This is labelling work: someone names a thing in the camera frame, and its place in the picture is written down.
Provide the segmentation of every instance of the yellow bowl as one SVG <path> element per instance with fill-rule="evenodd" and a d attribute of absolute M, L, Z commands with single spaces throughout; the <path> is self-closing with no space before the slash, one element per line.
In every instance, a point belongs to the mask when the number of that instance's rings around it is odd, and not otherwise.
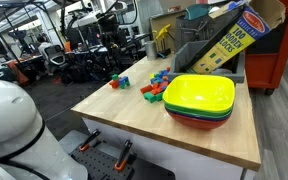
<path fill-rule="evenodd" d="M 227 112 L 233 105 L 234 96 L 234 83 L 226 77 L 182 75 L 166 88 L 163 100 L 188 109 Z"/>

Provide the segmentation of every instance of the red toolbox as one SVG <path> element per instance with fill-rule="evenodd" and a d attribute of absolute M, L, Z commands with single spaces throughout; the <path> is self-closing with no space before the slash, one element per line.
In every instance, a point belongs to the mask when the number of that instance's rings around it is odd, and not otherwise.
<path fill-rule="evenodd" d="M 278 88 L 288 59 L 288 0 L 281 2 L 286 6 L 285 22 L 246 50 L 248 86 L 265 88 L 266 95 Z"/>

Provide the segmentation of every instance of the red bowl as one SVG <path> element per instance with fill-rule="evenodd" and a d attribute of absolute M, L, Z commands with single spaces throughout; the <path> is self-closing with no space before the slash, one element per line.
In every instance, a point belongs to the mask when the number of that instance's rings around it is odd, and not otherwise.
<path fill-rule="evenodd" d="M 177 122 L 185 125 L 185 126 L 189 126 L 192 128 L 196 128 L 196 129 L 203 129 L 203 130 L 211 130 L 211 129 L 215 129 L 218 128 L 220 126 L 222 126 L 229 118 L 230 116 L 222 121 L 207 121 L 207 120 L 201 120 L 201 119 L 197 119 L 197 118 L 190 118 L 190 117 L 186 117 L 186 116 L 181 116 L 178 114 L 174 114 L 171 113 L 169 111 L 167 111 L 167 113 Z"/>

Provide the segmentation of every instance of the stacked bowls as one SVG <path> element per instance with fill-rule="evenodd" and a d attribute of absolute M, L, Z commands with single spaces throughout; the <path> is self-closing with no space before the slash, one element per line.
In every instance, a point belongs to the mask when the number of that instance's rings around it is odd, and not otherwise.
<path fill-rule="evenodd" d="M 234 97 L 232 80 L 211 75 L 178 76 L 163 94 L 165 109 L 174 120 L 205 130 L 217 128 L 230 118 Z"/>

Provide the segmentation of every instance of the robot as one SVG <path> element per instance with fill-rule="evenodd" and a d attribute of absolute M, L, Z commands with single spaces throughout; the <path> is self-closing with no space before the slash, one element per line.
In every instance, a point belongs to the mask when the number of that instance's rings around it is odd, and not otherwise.
<path fill-rule="evenodd" d="M 9 173 L 23 180 L 88 177 L 87 169 L 65 153 L 45 126 L 32 98 L 6 81 L 0 81 L 0 166 L 16 168 L 20 177 Z"/>

